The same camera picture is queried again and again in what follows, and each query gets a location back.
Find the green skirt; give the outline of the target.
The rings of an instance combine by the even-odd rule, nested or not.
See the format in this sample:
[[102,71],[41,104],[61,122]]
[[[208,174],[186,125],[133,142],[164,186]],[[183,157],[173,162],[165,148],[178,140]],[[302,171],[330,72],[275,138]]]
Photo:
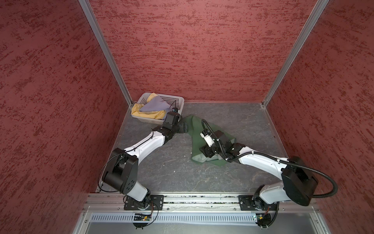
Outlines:
[[200,151],[200,148],[206,145],[205,140],[200,136],[203,131],[201,120],[201,118],[193,115],[183,117],[183,122],[188,125],[188,134],[192,137],[192,161],[197,164],[211,163],[216,166],[223,166],[227,164],[227,162],[219,155],[215,155],[212,158],[207,158]]

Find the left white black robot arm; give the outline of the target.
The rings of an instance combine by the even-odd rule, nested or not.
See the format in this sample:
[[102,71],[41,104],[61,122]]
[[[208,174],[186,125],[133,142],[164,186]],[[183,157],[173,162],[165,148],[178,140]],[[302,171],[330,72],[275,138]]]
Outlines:
[[148,209],[151,205],[151,192],[137,181],[138,166],[154,150],[171,140],[175,134],[187,133],[188,129],[188,124],[184,122],[179,122],[170,129],[166,125],[161,125],[153,128],[147,137],[135,145],[126,149],[114,149],[102,169],[101,181],[131,198],[138,209]]

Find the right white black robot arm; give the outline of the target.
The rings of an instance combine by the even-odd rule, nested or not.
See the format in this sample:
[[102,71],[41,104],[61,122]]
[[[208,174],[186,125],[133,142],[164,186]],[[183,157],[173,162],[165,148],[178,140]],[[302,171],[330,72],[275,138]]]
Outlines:
[[292,201],[308,206],[314,196],[318,180],[298,158],[280,158],[256,151],[241,143],[232,143],[222,131],[203,130],[200,136],[206,144],[200,151],[207,158],[218,156],[226,162],[235,162],[265,171],[280,182],[261,185],[252,196],[252,206],[265,210],[273,203]]

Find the white plastic laundry basket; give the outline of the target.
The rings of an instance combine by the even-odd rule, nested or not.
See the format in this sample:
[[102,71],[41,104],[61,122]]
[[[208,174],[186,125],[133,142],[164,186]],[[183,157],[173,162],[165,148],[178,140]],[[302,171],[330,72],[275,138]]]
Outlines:
[[144,123],[162,125],[168,112],[182,114],[184,102],[179,96],[144,93],[131,108],[131,116]]

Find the lavender skirt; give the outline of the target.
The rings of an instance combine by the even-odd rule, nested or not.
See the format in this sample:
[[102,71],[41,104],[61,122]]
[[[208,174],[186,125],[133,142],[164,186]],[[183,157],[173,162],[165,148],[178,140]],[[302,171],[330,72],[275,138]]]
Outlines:
[[169,111],[170,107],[171,105],[164,101],[160,96],[155,96],[147,104],[141,107],[140,112]]

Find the yellow skirt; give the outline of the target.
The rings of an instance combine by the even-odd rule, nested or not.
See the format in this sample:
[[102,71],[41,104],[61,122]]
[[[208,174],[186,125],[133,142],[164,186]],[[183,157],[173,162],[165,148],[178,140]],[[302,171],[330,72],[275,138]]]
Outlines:
[[131,114],[135,117],[155,120],[162,120],[166,116],[169,105],[158,94],[151,93],[147,97],[146,102],[146,104],[134,104]]

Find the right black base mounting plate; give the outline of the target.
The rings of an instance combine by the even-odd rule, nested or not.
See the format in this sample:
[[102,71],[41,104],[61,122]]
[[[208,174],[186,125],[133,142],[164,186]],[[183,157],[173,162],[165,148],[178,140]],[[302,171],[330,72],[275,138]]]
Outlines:
[[275,211],[277,205],[275,203],[267,204],[261,198],[253,198],[250,195],[239,195],[239,206],[241,211]]

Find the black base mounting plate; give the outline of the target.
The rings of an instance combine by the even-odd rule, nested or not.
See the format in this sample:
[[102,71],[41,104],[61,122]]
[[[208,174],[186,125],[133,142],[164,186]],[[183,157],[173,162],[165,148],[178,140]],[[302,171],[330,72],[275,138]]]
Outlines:
[[144,201],[137,201],[132,197],[124,198],[125,211],[161,211],[164,204],[164,195],[149,195]]
[[239,206],[241,211],[275,211],[277,205],[275,203],[267,204],[261,198],[253,198],[250,195],[239,195]]

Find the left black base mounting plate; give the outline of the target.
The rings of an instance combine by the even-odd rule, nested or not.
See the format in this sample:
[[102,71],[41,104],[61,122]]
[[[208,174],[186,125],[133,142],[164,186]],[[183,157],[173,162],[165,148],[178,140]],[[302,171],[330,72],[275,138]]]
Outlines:
[[164,195],[149,195],[144,201],[137,201],[132,197],[124,198],[125,211],[161,211],[164,204]]

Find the right small circuit board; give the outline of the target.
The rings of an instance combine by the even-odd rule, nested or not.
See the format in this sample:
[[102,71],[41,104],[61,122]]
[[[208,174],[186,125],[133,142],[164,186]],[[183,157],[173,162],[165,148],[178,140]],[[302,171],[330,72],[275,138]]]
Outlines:
[[272,222],[271,214],[256,214],[256,224],[262,228],[266,228]]

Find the small circuit board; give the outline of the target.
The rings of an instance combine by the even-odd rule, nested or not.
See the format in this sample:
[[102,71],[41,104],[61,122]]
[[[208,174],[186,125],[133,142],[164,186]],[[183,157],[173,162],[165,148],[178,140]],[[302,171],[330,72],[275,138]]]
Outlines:
[[150,222],[152,220],[153,216],[152,214],[140,214],[135,213],[133,220],[134,221],[141,221],[141,222]]
[[262,228],[266,228],[272,222],[271,214],[256,214],[256,224]]

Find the left small circuit board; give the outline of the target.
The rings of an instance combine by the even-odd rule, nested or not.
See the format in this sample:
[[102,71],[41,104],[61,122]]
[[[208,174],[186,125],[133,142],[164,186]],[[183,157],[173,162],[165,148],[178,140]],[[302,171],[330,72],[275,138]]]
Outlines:
[[141,221],[141,222],[150,222],[152,220],[153,216],[152,214],[140,214],[135,213],[133,220],[134,221]]

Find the aluminium front rail frame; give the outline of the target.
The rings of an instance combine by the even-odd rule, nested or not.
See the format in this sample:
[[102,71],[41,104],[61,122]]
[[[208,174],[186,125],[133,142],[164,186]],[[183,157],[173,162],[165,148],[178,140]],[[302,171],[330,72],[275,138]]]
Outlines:
[[[260,213],[250,205],[249,195],[236,193],[158,193],[151,199],[156,223],[255,226]],[[141,212],[124,195],[89,194],[73,232],[86,234],[94,222],[133,223]]]

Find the left aluminium corner post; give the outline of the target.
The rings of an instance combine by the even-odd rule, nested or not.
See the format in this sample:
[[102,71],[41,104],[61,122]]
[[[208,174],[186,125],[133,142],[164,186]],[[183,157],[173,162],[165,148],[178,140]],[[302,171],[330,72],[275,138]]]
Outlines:
[[99,26],[98,21],[97,21],[95,15],[94,15],[93,9],[92,9],[89,1],[88,0],[79,0],[79,4],[80,4],[80,6],[81,6],[81,8],[84,12],[84,15],[85,15],[93,33],[94,33],[94,35],[95,35],[95,38],[96,38],[102,52],[104,54],[104,57],[105,57],[108,65],[109,65],[109,67],[110,67],[119,87],[120,87],[120,90],[121,90],[121,92],[122,92],[122,94],[123,94],[123,96],[124,96],[124,98],[127,102],[127,105],[129,107],[132,107],[133,106],[133,100],[130,96],[130,93],[129,93],[127,87],[126,87],[126,84],[123,80],[123,77],[120,73],[120,70],[119,70],[119,68],[118,68],[118,66],[115,62],[115,59],[114,59],[114,57],[113,57],[113,55],[110,51],[110,48],[109,48],[109,46],[106,42],[106,39],[103,35],[103,32],[102,32],[102,30]]

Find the right aluminium corner post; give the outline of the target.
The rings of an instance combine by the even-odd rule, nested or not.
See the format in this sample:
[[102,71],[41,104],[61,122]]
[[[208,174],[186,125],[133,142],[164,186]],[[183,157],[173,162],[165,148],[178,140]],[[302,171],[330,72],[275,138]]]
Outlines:
[[320,16],[324,12],[326,6],[328,5],[329,0],[318,0],[314,5],[309,17],[307,18],[305,24],[301,32],[299,33],[297,39],[295,40],[288,56],[286,57],[285,62],[283,63],[280,71],[278,72],[270,90],[268,91],[267,95],[265,96],[262,106],[264,109],[267,108],[268,104],[270,103],[272,97],[274,96],[277,88],[281,84],[282,80],[284,79],[285,75],[287,74],[289,68],[293,64],[294,60],[296,59],[298,53],[302,49],[303,45],[305,44],[306,40],[308,39],[310,33],[312,32],[313,28],[315,27],[316,23],[318,22]]

